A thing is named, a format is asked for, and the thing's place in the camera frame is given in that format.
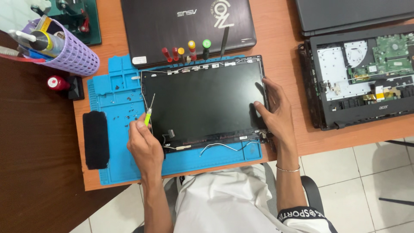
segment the wooden desk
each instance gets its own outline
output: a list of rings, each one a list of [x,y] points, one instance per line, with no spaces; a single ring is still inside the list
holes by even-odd
[[[102,45],[93,46],[92,50],[101,60],[101,66],[95,75],[103,75],[108,74],[108,58],[128,54],[128,44],[120,1],[97,0],[97,6],[101,26]],[[403,138],[414,134],[414,114],[346,127],[341,130],[321,131],[314,129],[309,117],[301,67],[296,52],[297,45],[303,39],[300,37],[301,27],[294,1],[250,0],[250,7],[258,39],[257,45],[250,50],[232,53],[232,55],[245,54],[247,56],[263,56],[266,76],[284,88],[292,104],[295,135],[300,156]],[[87,86],[86,81],[90,78],[92,77],[83,79],[85,87]],[[82,115],[90,112],[87,89],[85,89],[85,100],[74,101],[73,104],[75,107],[85,190],[137,183],[137,181],[134,181],[102,186],[99,181],[98,170],[87,169],[82,124]],[[276,160],[276,155],[271,150],[264,145],[262,145],[262,149],[262,160],[185,172],[166,177],[197,174],[205,171]]]

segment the silver bracelet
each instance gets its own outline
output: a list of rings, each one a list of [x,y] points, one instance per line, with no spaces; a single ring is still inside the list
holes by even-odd
[[[298,168],[297,170],[294,170],[294,171],[290,171],[290,170],[283,170],[283,169],[279,168],[279,167],[277,166],[277,164],[276,164],[276,168],[277,168],[277,169],[279,169],[279,170],[281,170],[281,171],[283,171],[283,172],[297,172],[297,171],[299,171],[299,169],[301,168],[301,166],[299,165],[299,168]]]

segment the shirt sleeve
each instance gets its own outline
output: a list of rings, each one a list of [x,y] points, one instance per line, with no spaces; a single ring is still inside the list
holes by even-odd
[[[277,219],[284,225],[303,232],[338,233],[324,215],[309,206],[283,209],[277,215]]]

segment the person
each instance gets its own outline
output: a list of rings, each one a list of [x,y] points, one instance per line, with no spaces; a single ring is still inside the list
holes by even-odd
[[[145,126],[143,114],[130,123],[128,150],[141,172],[146,233],[283,232],[335,233],[317,209],[307,206],[299,174],[298,151],[291,105],[281,86],[263,79],[270,111],[259,101],[254,106],[277,137],[277,218],[267,207],[271,193],[263,165],[257,164],[198,175],[177,182],[175,225],[171,220],[161,178],[164,153]]]

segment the green circuit board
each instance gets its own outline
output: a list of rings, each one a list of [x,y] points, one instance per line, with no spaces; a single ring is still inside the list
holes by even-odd
[[[377,47],[373,47],[374,63],[362,68],[349,68],[352,83],[364,82],[390,74],[413,73],[412,55],[409,45],[414,46],[414,34],[396,34],[376,38]]]

